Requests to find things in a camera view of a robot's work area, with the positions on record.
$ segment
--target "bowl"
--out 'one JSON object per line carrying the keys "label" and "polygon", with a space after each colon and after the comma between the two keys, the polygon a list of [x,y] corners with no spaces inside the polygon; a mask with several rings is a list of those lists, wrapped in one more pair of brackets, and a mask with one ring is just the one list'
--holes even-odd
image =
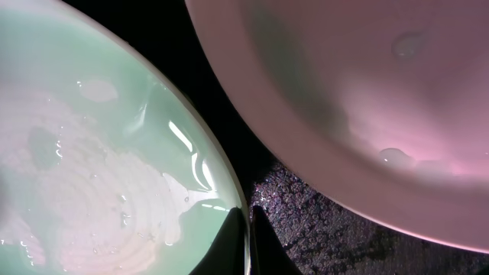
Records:
{"label": "bowl", "polygon": [[186,0],[251,130],[372,221],[489,252],[486,2]]}
{"label": "bowl", "polygon": [[1,0],[0,18],[2,273],[190,273],[247,210],[205,122],[68,5]]}

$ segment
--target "black surface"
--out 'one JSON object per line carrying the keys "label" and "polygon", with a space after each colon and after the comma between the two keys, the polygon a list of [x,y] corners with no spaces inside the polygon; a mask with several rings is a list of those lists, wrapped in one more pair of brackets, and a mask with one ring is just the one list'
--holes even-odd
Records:
{"label": "black surface", "polygon": [[253,275],[301,275],[287,256],[282,244],[260,206],[253,206],[251,219],[251,273]]}
{"label": "black surface", "polygon": [[251,204],[264,207],[284,249],[304,274],[474,274],[489,264],[487,255],[369,222],[310,189],[282,164],[272,167],[274,159],[212,73],[183,1],[65,2],[126,40],[189,96],[223,146]]}
{"label": "black surface", "polygon": [[209,251],[190,275],[242,275],[246,234],[243,211],[231,209]]}

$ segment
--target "dark countertop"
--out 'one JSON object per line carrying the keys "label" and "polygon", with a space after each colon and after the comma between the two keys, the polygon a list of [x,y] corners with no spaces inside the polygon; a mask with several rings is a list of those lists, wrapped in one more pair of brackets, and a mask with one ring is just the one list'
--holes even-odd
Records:
{"label": "dark countertop", "polygon": [[254,184],[289,257],[304,274],[476,274],[489,255],[447,247],[377,225],[314,191],[281,163]]}

